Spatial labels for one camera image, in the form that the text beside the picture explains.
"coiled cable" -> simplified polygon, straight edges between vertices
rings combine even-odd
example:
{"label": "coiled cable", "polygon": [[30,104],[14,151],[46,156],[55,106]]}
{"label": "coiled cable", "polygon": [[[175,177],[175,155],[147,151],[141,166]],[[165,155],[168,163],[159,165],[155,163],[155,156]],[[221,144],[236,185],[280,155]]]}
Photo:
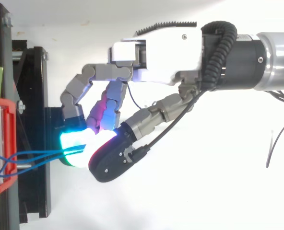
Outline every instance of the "coiled cable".
{"label": "coiled cable", "polygon": [[216,88],[226,57],[237,39],[237,29],[231,23],[216,21],[206,24],[201,30],[203,35],[222,33],[219,45],[206,64],[202,80],[202,90],[213,90]]}

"bolt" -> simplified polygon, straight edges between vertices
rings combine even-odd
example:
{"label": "bolt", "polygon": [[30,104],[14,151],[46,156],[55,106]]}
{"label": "bolt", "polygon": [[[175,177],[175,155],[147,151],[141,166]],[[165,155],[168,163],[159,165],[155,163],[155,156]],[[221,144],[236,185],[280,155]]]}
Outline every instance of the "bolt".
{"label": "bolt", "polygon": [[26,109],[26,106],[23,104],[22,101],[18,101],[17,109],[18,109],[19,114],[23,114],[24,110]]}
{"label": "bolt", "polygon": [[49,54],[48,54],[48,52],[44,52],[44,53],[43,53],[43,59],[44,59],[44,61],[48,61],[48,60],[49,60]]}
{"label": "bolt", "polygon": [[258,62],[259,62],[259,63],[262,63],[262,62],[263,62],[263,58],[262,58],[262,57],[259,57],[259,58],[258,58]]}
{"label": "bolt", "polygon": [[7,26],[9,28],[12,27],[11,17],[10,17],[9,13],[5,14],[2,20],[3,20],[3,24],[5,26]]}

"red plastic part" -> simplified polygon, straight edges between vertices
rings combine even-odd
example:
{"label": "red plastic part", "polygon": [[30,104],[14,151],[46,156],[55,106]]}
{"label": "red plastic part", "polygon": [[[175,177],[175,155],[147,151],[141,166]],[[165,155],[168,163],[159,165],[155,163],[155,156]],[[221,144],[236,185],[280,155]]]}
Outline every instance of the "red plastic part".
{"label": "red plastic part", "polygon": [[[3,107],[4,157],[9,158],[16,153],[16,105],[10,100],[0,98],[0,106]],[[16,164],[8,163],[4,175],[16,172]],[[0,193],[9,188],[16,179],[17,176],[4,178],[3,183],[0,184]]]}

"black connector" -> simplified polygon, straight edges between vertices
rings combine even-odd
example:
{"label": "black connector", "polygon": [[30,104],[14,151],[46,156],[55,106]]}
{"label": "black connector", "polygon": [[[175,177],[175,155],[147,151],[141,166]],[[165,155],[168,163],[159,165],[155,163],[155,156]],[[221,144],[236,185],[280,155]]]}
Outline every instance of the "black connector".
{"label": "black connector", "polygon": [[134,163],[138,163],[139,160],[141,160],[143,157],[146,156],[147,152],[151,150],[148,145],[144,145],[142,147],[137,148],[136,150],[132,151],[131,154],[128,156]]}

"glowing light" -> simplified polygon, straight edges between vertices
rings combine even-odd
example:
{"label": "glowing light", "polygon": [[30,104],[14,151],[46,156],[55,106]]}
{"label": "glowing light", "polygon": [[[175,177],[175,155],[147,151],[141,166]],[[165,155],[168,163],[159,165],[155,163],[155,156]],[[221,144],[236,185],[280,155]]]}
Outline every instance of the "glowing light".
{"label": "glowing light", "polygon": [[84,168],[88,167],[89,160],[94,152],[115,136],[116,133],[114,131],[102,130],[95,135],[93,130],[87,128],[79,132],[62,133],[60,135],[60,141],[63,149],[77,145],[86,145],[82,153],[65,157],[70,165]]}

